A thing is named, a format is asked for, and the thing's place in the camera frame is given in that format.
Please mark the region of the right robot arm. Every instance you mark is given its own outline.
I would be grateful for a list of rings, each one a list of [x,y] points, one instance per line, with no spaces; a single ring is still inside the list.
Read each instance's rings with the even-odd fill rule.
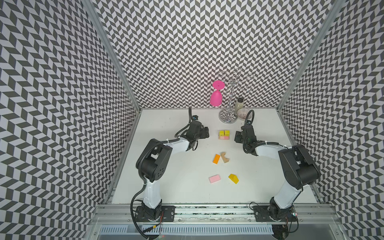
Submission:
[[[279,192],[270,199],[268,206],[252,207],[257,222],[284,222],[297,219],[294,202],[304,187],[320,178],[320,168],[303,145],[291,147],[277,142],[258,140],[253,128],[255,112],[248,111],[241,131],[236,132],[235,142],[241,143],[243,151],[256,157],[279,160],[285,181]]]

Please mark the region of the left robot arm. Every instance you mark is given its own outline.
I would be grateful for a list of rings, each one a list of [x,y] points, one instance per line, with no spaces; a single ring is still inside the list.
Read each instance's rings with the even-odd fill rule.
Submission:
[[[175,134],[171,140],[159,141],[151,139],[136,163],[143,187],[131,200],[130,211],[134,222],[140,217],[148,221],[156,221],[163,214],[163,200],[160,193],[159,180],[164,175],[172,155],[187,151],[195,151],[199,140],[209,138],[209,128],[199,121],[197,115],[188,108],[189,122]]]

